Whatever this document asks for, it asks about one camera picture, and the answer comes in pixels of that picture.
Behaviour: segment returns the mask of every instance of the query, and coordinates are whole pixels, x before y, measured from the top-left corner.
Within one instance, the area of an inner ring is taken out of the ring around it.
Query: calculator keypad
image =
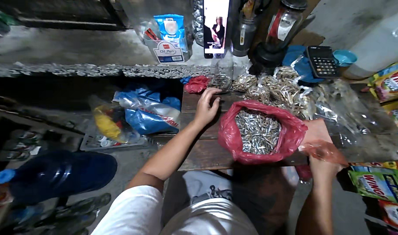
[[[324,75],[333,76],[337,74],[334,60],[325,58],[312,58],[317,74],[322,77]]]

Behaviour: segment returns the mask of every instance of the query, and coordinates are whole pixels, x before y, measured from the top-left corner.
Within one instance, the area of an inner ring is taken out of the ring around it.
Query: calculator
[[[312,73],[316,78],[340,77],[329,46],[310,45],[306,48]]]

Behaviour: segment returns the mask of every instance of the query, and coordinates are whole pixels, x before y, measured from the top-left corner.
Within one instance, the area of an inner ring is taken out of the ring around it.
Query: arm
[[[341,165],[309,157],[314,183],[296,224],[296,235],[332,235],[332,181]]]
[[[145,163],[126,189],[139,185],[150,185],[163,191],[164,181],[179,168],[193,140],[203,127],[214,119],[220,98],[215,99],[212,107],[209,102],[212,95],[217,92],[221,92],[221,90],[208,88],[203,92],[198,101],[195,119]]]

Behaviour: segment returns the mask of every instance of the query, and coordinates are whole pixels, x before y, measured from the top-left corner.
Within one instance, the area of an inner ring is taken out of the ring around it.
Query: red plastic
[[[344,168],[349,166],[346,157],[344,157],[333,143],[327,141],[317,140],[303,144],[299,146],[299,151],[319,160],[341,164]]]
[[[278,144],[275,148],[276,153],[253,154],[243,152],[243,141],[238,126],[235,123],[235,116],[243,107],[271,114],[280,121],[282,130],[280,131]],[[301,120],[284,109],[265,105],[255,100],[244,100],[234,102],[221,118],[218,130],[218,143],[231,152],[235,161],[242,164],[271,163],[280,161],[295,152],[304,139],[306,130],[308,128]]]
[[[185,84],[184,90],[191,94],[200,93],[201,91],[206,89],[209,81],[210,79],[203,75],[193,77],[189,80],[188,83]]]

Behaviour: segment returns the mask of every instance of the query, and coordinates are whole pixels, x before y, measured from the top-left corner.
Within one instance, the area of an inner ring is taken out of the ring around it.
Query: plastic crate
[[[114,151],[127,151],[127,150],[135,150],[135,149],[143,149],[143,148],[157,148],[153,139],[147,136],[140,136],[140,139],[136,143],[132,144],[122,144],[118,146],[109,146],[109,147],[90,147],[88,144],[93,142],[93,139],[102,135],[98,130],[94,121],[88,127],[86,134],[83,137],[83,141],[80,145],[80,150],[82,151],[92,151],[92,152],[100,152],[100,153],[110,153]]]

